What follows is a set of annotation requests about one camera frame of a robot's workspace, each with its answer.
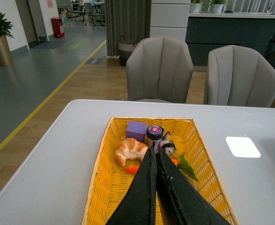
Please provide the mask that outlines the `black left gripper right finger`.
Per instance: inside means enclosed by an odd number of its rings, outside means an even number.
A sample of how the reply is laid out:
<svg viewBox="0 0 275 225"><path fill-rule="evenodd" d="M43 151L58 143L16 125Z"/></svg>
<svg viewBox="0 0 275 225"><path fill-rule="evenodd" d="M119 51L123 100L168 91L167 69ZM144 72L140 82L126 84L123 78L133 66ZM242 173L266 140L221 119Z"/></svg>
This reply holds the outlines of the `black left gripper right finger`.
<svg viewBox="0 0 275 225"><path fill-rule="evenodd" d="M163 150L156 154L156 162L156 190L164 225L229 224L200 195Z"/></svg>

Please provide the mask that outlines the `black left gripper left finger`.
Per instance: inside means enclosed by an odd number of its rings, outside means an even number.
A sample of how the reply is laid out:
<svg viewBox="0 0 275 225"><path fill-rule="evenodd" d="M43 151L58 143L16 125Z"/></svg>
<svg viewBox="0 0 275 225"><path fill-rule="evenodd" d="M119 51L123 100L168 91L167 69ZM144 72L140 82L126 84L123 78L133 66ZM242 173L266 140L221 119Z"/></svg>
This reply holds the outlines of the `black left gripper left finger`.
<svg viewBox="0 0 275 225"><path fill-rule="evenodd" d="M108 225L154 225L156 223L156 154L148 148L133 181L106 222Z"/></svg>

